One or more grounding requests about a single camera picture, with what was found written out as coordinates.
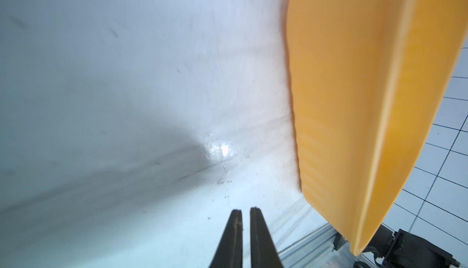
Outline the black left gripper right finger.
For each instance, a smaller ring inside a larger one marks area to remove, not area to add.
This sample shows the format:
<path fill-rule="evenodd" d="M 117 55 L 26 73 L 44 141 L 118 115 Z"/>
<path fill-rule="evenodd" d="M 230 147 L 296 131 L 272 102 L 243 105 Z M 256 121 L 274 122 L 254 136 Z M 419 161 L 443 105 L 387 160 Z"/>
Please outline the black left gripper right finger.
<path fill-rule="evenodd" d="M 261 209 L 250 210 L 251 268 L 283 268 Z"/>

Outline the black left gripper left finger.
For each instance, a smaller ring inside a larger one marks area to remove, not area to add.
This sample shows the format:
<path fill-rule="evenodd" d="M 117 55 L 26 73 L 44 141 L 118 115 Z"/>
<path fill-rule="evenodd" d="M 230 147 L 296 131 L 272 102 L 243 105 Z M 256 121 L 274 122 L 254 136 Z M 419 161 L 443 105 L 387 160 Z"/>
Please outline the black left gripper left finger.
<path fill-rule="evenodd" d="M 242 268 L 242 266 L 243 217 L 240 209 L 234 209 L 230 213 L 209 268 Z"/>

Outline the yellow plastic storage box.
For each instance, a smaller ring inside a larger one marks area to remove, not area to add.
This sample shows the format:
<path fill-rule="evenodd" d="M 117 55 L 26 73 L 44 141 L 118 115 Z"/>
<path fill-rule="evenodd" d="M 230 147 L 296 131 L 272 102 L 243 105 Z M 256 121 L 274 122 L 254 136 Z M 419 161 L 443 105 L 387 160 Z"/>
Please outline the yellow plastic storage box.
<path fill-rule="evenodd" d="M 468 0 L 289 0 L 301 189 L 370 243 L 410 176 L 468 30 Z"/>

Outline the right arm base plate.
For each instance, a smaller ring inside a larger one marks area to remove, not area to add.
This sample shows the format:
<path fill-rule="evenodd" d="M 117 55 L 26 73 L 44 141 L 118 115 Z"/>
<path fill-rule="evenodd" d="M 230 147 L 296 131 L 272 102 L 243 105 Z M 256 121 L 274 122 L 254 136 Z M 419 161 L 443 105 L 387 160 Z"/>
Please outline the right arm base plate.
<path fill-rule="evenodd" d="M 460 268 L 455 257 L 430 241 L 405 230 L 380 224 L 362 251 L 377 268 Z"/>

